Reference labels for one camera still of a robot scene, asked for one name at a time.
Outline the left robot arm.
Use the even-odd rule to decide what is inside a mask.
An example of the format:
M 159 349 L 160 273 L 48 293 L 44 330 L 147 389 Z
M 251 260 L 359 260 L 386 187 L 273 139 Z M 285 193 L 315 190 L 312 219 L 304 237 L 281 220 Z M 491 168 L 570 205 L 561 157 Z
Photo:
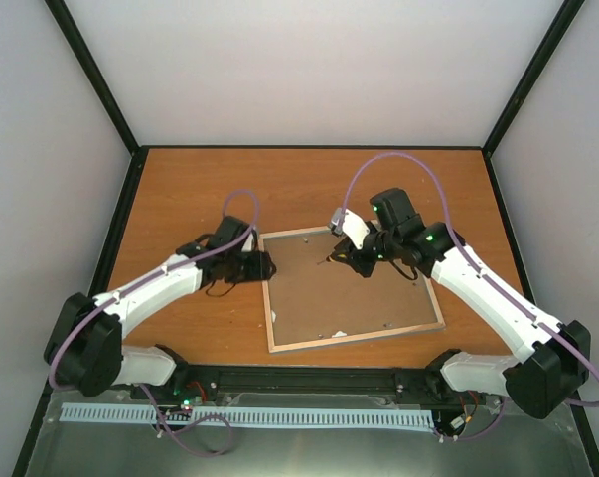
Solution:
M 163 345 L 126 346 L 125 338 L 146 319 L 182 297 L 229 285 L 261 282 L 276 272 L 259 249 L 254 226 L 225 216 L 217 229 L 178 247 L 162 264 L 131 282 L 92 297 L 70 296 L 44 351 L 55 390 L 86 398 L 121 385 L 149 385 L 163 398 L 180 398 L 188 387 L 186 363 Z

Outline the yellow handled screwdriver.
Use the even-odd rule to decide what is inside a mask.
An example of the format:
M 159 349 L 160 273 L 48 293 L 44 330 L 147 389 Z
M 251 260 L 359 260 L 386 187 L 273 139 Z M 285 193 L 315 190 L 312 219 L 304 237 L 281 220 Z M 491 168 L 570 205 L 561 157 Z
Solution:
M 326 262 L 338 262 L 338 263 L 347 263 L 348 262 L 348 255 L 346 253 L 332 253 L 330 255 L 328 255 L 326 258 L 322 259 L 321 261 L 318 261 L 317 264 L 322 264 L 322 263 L 326 263 Z

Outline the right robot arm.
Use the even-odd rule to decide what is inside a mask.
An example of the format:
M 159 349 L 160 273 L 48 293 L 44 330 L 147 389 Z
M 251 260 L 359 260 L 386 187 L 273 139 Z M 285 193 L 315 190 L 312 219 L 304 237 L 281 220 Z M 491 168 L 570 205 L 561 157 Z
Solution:
M 330 259 L 364 278 L 380 262 L 400 261 L 454 293 L 510 350 L 507 356 L 441 355 L 435 363 L 447 388 L 510 398 L 527 415 L 544 419 L 587 381 L 586 327 L 565 324 L 531 304 L 445 224 L 425 225 L 403 190 L 377 194 L 371 205 L 376 224 L 349 210 L 335 211 L 330 229 L 340 242 Z

